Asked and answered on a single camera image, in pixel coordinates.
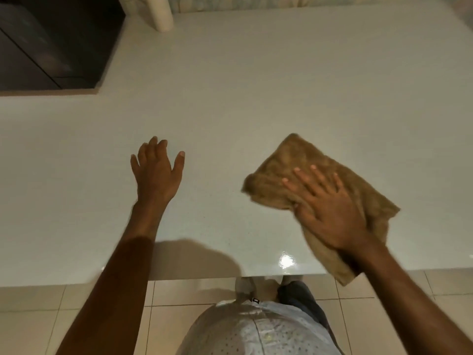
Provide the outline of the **person's left hand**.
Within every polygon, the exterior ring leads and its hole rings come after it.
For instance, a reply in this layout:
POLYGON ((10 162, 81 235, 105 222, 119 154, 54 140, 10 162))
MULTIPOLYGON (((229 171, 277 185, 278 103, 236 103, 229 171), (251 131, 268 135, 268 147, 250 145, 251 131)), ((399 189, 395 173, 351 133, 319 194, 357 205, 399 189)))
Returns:
POLYGON ((143 143, 135 154, 140 165, 139 180, 137 184, 137 198, 139 203, 153 203, 166 206, 176 195, 180 184, 172 179, 174 164, 168 156, 168 141, 158 139, 157 160, 147 162, 147 145, 143 143))

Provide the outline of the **white dotted shirt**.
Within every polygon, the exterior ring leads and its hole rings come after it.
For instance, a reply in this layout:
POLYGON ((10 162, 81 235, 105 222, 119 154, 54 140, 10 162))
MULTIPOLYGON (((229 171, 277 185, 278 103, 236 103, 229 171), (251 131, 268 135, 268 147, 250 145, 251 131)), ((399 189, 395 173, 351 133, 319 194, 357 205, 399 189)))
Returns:
POLYGON ((224 301, 192 324, 176 355, 343 355, 327 328, 276 302, 224 301))

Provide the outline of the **brown cleaning cloth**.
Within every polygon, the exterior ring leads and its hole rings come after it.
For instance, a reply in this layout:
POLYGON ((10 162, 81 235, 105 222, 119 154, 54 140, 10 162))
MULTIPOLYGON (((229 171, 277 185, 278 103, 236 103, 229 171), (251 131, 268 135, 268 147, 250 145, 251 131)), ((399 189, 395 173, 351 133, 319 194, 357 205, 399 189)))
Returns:
POLYGON ((361 176, 295 133, 287 136, 257 170, 245 178, 242 193, 262 206, 293 211, 294 204, 303 200, 284 187, 281 180, 287 178, 298 183, 293 169, 299 167, 306 172, 311 165, 315 165, 326 177, 338 174, 368 230, 385 244, 389 220, 399 213, 400 208, 361 176))

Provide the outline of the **white cylindrical post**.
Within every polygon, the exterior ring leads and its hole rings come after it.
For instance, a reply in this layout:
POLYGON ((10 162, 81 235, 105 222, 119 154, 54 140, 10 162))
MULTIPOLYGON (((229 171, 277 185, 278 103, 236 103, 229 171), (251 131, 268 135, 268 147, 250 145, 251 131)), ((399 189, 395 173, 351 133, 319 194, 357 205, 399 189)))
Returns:
POLYGON ((139 18, 160 33, 173 29, 169 0, 119 0, 127 17, 139 18))

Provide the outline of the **dark cabinet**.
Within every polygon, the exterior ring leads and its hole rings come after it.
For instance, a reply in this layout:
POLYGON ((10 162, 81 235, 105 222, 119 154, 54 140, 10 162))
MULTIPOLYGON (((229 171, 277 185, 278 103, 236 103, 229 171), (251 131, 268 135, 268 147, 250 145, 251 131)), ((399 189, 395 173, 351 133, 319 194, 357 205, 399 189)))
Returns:
POLYGON ((119 0, 0 0, 0 92, 95 89, 124 20, 119 0))

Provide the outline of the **person's right forearm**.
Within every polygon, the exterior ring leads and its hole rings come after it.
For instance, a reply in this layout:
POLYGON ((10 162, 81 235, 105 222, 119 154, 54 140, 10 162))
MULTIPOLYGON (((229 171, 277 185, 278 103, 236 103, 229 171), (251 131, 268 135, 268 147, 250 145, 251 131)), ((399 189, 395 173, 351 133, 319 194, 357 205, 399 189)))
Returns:
POLYGON ((365 231, 351 233, 342 251, 366 275, 409 355, 473 355, 473 341, 379 240, 365 231))

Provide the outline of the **dark trousers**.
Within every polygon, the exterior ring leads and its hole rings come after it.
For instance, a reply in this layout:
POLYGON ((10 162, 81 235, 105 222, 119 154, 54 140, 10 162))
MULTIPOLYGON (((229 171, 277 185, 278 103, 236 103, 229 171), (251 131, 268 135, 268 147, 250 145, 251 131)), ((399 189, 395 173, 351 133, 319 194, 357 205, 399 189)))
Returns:
POLYGON ((277 289, 277 299, 280 304, 290 305, 302 310, 315 322, 321 324, 327 330, 331 330, 325 312, 316 302, 309 287, 301 277, 283 277, 277 289))

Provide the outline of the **person's left forearm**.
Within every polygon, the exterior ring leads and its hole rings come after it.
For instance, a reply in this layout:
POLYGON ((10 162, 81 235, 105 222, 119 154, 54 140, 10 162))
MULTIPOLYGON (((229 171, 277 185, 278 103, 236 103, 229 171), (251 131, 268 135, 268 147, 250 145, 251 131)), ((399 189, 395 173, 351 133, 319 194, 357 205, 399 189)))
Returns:
POLYGON ((115 250, 55 355, 133 355, 166 202, 137 201, 115 250))

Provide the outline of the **person's right hand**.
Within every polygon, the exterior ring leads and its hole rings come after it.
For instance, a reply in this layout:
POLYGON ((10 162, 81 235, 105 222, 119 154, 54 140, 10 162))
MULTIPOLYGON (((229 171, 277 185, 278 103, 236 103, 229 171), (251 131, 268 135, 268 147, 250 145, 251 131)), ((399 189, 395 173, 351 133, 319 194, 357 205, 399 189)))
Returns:
POLYGON ((375 240, 368 232, 360 211, 349 193, 347 197, 336 194, 333 175, 329 180, 315 165, 311 168, 317 171, 323 194, 311 194, 300 181, 281 179, 282 184, 309 208, 309 222, 301 225, 328 247, 359 256, 375 240))

